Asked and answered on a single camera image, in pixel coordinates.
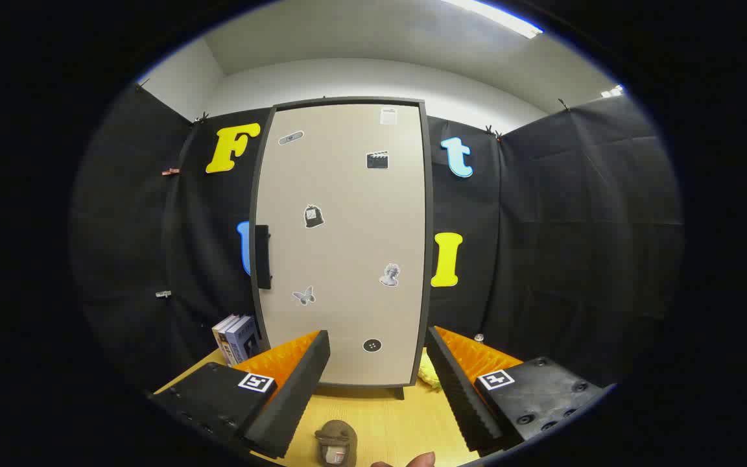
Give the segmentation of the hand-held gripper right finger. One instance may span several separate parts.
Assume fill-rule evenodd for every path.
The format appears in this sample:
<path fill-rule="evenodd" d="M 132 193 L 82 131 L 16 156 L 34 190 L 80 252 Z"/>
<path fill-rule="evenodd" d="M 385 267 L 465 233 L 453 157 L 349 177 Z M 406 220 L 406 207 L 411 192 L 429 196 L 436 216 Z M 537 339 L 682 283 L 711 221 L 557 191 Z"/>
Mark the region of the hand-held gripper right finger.
<path fill-rule="evenodd" d="M 607 393 L 549 357 L 521 361 L 439 326 L 427 355 L 469 450 L 508 450 L 598 402 Z"/>

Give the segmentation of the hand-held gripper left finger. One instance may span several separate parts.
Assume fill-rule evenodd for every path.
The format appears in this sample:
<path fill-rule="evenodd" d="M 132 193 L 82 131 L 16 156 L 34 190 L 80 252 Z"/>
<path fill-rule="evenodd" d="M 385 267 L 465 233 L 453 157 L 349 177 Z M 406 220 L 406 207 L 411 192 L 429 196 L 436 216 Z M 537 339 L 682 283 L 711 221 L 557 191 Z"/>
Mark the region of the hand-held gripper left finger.
<path fill-rule="evenodd" d="M 206 363 L 149 399 L 172 419 L 237 454 L 282 458 L 330 357 L 314 331 L 237 366 Z"/>

